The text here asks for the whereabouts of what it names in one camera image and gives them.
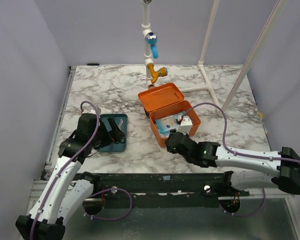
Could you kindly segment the teal divided tray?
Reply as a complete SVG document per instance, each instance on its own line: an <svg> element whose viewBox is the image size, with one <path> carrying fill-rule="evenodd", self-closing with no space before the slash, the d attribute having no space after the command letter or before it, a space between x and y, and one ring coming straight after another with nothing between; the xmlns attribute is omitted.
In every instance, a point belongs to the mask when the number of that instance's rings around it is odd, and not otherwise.
<svg viewBox="0 0 300 240"><path fill-rule="evenodd" d="M121 131L125 134L125 143L112 143L111 145L108 145L106 147L100 148L100 153L121 153L124 152L127 148L127 137L128 137L128 116L124 113L107 113L102 114L101 120L104 122L104 119L108 119L110 117L113 117L116 124L118 125L120 122L120 119L123 119L123 124L121 126Z"/></svg>

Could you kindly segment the blue cotton swab bag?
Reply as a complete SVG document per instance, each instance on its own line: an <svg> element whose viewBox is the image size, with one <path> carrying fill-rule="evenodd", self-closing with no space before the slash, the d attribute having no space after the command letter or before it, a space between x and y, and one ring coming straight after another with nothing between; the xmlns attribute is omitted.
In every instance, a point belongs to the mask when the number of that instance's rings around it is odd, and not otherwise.
<svg viewBox="0 0 300 240"><path fill-rule="evenodd" d="M177 129L180 126L181 117L183 114L184 112L180 112L160 119L156 119L155 123L158 127L159 132L163 134L168 131Z"/></svg>

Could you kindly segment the orange medicine kit box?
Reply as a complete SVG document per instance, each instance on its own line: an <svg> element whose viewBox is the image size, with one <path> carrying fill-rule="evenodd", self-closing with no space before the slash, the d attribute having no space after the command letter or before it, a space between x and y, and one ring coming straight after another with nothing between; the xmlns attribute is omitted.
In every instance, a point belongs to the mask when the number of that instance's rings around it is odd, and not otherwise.
<svg viewBox="0 0 300 240"><path fill-rule="evenodd" d="M158 145L164 148L166 139L160 136L156 120L186 112L192 107L191 104L172 82L140 92L138 98L146 116L149 117L150 127Z"/></svg>

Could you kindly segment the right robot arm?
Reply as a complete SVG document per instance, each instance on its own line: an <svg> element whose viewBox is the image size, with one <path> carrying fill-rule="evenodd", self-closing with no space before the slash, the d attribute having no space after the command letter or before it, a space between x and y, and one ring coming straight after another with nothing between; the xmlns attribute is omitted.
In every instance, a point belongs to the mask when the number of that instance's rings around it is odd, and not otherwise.
<svg viewBox="0 0 300 240"><path fill-rule="evenodd" d="M169 153L179 154L189 164L201 168L243 169L243 173L232 173L220 183L220 191L226 196L249 188L278 188L300 195L300 156L290 147L258 152L228 147L225 143L195 142L181 128L170 132L165 146Z"/></svg>

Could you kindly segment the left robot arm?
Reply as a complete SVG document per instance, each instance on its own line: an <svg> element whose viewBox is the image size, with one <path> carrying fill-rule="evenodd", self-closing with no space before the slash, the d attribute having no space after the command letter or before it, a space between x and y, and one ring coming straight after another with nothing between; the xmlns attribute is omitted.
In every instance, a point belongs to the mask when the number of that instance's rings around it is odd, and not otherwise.
<svg viewBox="0 0 300 240"><path fill-rule="evenodd" d="M20 215L15 223L24 240L61 240L66 221L88 197L105 191L100 176L84 172L68 190L75 175L90 157L92 150L100 150L126 142L127 120L124 115L83 113L76 129L59 146L54 170L37 202L27 215Z"/></svg>

